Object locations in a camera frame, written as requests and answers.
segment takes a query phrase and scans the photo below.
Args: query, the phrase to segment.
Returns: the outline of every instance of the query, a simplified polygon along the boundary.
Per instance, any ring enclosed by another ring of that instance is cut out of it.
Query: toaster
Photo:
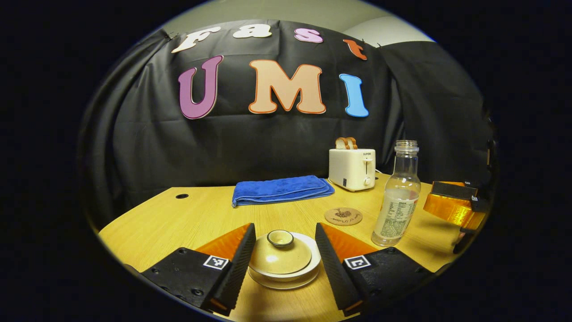
[[[375,150],[331,149],[329,151],[329,180],[349,191],[373,188],[375,185]]]

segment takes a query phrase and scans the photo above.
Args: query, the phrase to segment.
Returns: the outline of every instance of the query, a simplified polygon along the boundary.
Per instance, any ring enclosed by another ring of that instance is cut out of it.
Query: plastic bottle
[[[374,244],[384,247],[401,240],[421,192],[421,181],[417,177],[417,141],[398,140],[395,152],[394,173],[387,179],[382,208],[371,235]]]

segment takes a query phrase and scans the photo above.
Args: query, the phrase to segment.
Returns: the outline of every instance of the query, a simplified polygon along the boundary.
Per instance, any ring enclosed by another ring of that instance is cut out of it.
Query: bottle neck
[[[395,155],[394,174],[417,176],[417,153],[397,152]]]

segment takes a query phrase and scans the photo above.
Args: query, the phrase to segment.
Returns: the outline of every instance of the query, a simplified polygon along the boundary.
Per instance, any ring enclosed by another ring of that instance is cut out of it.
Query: cork coaster
[[[325,212],[325,219],[334,225],[351,226],[362,221],[363,215],[353,208],[334,208]]]

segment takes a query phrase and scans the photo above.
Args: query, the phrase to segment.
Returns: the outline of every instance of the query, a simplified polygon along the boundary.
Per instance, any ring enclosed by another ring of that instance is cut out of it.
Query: folded towel
[[[266,181],[238,182],[232,195],[232,206],[277,203],[326,197],[333,187],[315,175]]]

